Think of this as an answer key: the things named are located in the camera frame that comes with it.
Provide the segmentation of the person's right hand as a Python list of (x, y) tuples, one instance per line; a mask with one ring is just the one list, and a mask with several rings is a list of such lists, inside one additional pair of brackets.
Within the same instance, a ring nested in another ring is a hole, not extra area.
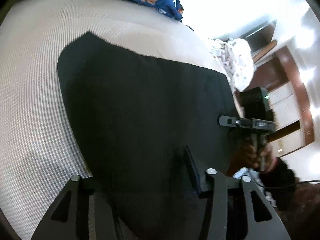
[(273, 147), (267, 143), (260, 151), (249, 143), (243, 143), (232, 155), (227, 174), (234, 175), (241, 168), (258, 169), (262, 172), (271, 171), (278, 162), (273, 155)]

